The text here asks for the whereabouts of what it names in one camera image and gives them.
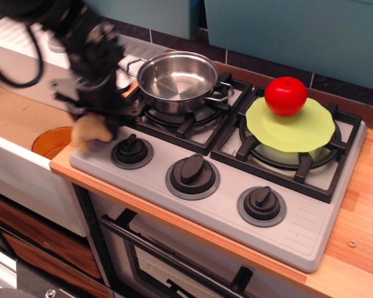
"gas stove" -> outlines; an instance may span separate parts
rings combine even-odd
[[[75,150],[70,164],[302,271],[315,271],[367,127],[332,104],[337,129],[324,153],[308,157],[308,168],[298,162],[307,159],[301,153],[293,157],[297,163],[268,165],[243,126],[246,109],[264,89],[226,76],[236,92],[219,117],[179,134],[173,125],[152,124],[142,115],[121,127],[116,140],[93,141],[87,153]],[[129,155],[143,158],[130,165],[124,159]]]

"stainless steel pot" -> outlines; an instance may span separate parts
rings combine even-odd
[[[145,63],[138,73],[129,71],[130,65]],[[230,94],[213,98],[218,80],[217,66],[207,57],[191,52],[169,52],[150,60],[143,58],[127,64],[127,73],[137,78],[148,105],[158,112],[190,114],[206,105],[207,101],[225,101],[234,95],[232,85],[225,85]]]

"oven window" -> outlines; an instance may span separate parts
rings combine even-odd
[[[133,274],[167,297],[224,298],[146,251],[130,243],[126,243],[126,247]]]

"stuffed toy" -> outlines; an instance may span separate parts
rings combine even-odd
[[[113,134],[105,126],[105,116],[87,113],[80,117],[72,128],[71,140],[81,152],[90,149],[90,141],[97,139],[102,142],[112,140]]]

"oven handle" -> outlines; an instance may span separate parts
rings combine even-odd
[[[239,274],[236,274],[236,277],[231,284],[231,287],[233,289],[232,290],[227,285],[211,278],[209,275],[202,272],[200,269],[194,267],[191,264],[188,264],[187,262],[183,261],[173,253],[163,249],[154,242],[130,230],[128,228],[128,225],[130,221],[135,217],[135,215],[136,213],[134,211],[126,209],[116,220],[111,219],[108,215],[103,215],[99,220],[99,224],[100,226],[108,229],[110,232],[115,233],[116,235],[120,236],[121,238],[135,245],[136,247],[145,250],[152,256],[160,259],[161,261],[164,261],[165,263],[175,268],[178,268],[184,273],[189,274],[198,281],[201,281],[202,283],[212,288],[214,291],[224,294],[230,298],[247,298],[247,296],[243,295],[243,292],[251,276],[253,275],[252,271],[245,267],[241,267],[241,270],[239,270],[239,272],[243,270],[244,277],[242,279],[238,278]]]

